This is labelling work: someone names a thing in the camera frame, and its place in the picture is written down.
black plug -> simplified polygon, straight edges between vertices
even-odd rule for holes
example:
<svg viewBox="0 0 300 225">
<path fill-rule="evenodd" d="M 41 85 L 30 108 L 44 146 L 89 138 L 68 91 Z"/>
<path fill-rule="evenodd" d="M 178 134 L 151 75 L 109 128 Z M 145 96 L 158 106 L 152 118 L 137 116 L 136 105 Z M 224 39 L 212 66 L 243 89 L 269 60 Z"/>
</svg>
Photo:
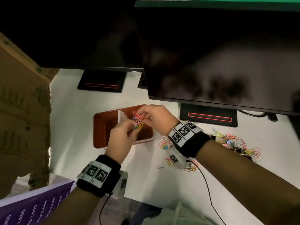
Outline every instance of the black plug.
<svg viewBox="0 0 300 225">
<path fill-rule="evenodd" d="M 267 114 L 267 117 L 270 121 L 278 121 L 277 115 L 276 114 Z"/>
</svg>

cardboard box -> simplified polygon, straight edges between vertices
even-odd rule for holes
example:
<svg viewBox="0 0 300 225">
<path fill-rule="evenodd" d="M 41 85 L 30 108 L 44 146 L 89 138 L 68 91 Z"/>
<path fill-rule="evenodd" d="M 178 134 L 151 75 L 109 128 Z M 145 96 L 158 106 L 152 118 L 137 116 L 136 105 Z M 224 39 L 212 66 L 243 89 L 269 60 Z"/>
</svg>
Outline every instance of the cardboard box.
<svg viewBox="0 0 300 225">
<path fill-rule="evenodd" d="M 0 199 L 18 176 L 49 182 L 50 88 L 59 69 L 40 68 L 0 33 Z"/>
</svg>

computer screen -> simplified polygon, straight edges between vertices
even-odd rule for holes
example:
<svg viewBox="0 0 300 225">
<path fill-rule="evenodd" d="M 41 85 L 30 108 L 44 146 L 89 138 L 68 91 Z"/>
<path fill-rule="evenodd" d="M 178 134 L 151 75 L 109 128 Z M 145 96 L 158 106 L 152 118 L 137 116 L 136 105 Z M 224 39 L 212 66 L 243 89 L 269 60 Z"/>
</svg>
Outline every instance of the computer screen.
<svg viewBox="0 0 300 225">
<path fill-rule="evenodd" d="M 136 8 L 149 98 L 300 113 L 298 12 Z"/>
<path fill-rule="evenodd" d="M 45 5 L 42 12 L 8 17 L 0 31 L 41 67 L 141 71 L 135 1 Z"/>
</svg>

hand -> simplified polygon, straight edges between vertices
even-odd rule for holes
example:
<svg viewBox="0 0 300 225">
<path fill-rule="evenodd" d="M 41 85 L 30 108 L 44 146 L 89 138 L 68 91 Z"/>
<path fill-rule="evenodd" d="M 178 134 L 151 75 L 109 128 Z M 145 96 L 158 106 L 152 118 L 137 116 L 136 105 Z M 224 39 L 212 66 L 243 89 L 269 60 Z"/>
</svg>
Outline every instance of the hand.
<svg viewBox="0 0 300 225">
<path fill-rule="evenodd" d="M 125 160 L 133 142 L 137 140 L 137 134 L 140 132 L 140 128 L 132 130 L 134 122 L 131 119 L 119 122 L 110 131 L 110 139 L 104 155 L 111 157 L 120 165 Z"/>
<path fill-rule="evenodd" d="M 144 105 L 137 113 L 141 118 L 144 118 L 143 123 L 165 136 L 168 136 L 171 130 L 180 122 L 163 105 Z"/>
</svg>

black cable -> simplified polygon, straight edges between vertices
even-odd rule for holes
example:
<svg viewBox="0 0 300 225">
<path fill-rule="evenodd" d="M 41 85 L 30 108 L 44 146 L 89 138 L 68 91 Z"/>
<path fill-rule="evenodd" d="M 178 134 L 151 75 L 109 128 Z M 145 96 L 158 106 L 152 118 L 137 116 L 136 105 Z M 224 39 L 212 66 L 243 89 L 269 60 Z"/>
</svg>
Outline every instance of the black cable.
<svg viewBox="0 0 300 225">
<path fill-rule="evenodd" d="M 104 204 L 103 204 L 103 206 L 102 206 L 102 208 L 101 208 L 101 211 L 100 211 L 100 214 L 99 214 L 99 223 L 100 223 L 100 225 L 102 225 L 102 223 L 101 223 L 101 213 L 102 213 L 102 211 L 103 211 L 103 208 L 104 208 L 106 202 L 108 201 L 108 199 L 110 198 L 111 195 L 112 195 L 112 193 L 111 193 L 111 194 L 108 196 L 108 198 L 105 200 L 105 202 L 104 202 Z"/>
<path fill-rule="evenodd" d="M 200 168 L 199 168 L 193 161 L 187 160 L 187 162 L 193 163 L 193 164 L 200 170 Z M 208 188 L 207 181 L 206 181 L 205 176 L 204 176 L 204 174 L 202 173 L 201 170 L 200 170 L 200 172 L 201 172 L 201 174 L 202 174 L 202 176 L 203 176 L 203 178 L 204 178 L 204 180 L 205 180 L 206 186 L 207 186 L 210 204 L 211 204 L 212 208 L 215 210 L 215 212 L 216 212 L 216 214 L 218 215 L 218 217 L 220 218 L 220 220 L 222 220 L 222 222 L 226 225 L 226 223 L 225 223 L 225 222 L 223 221 L 223 219 L 219 216 L 218 212 L 216 211 L 216 209 L 215 209 L 214 206 L 212 205 L 212 198 L 211 198 L 211 196 L 210 196 L 210 191 L 209 191 L 209 188 Z"/>
<path fill-rule="evenodd" d="M 262 117 L 267 116 L 266 113 L 262 113 L 261 115 L 253 115 L 253 114 L 247 113 L 247 112 L 242 111 L 242 110 L 238 110 L 238 111 L 241 112 L 241 113 L 243 113 L 243 114 L 249 115 L 251 117 L 255 117 L 255 118 L 262 118 Z"/>
</svg>

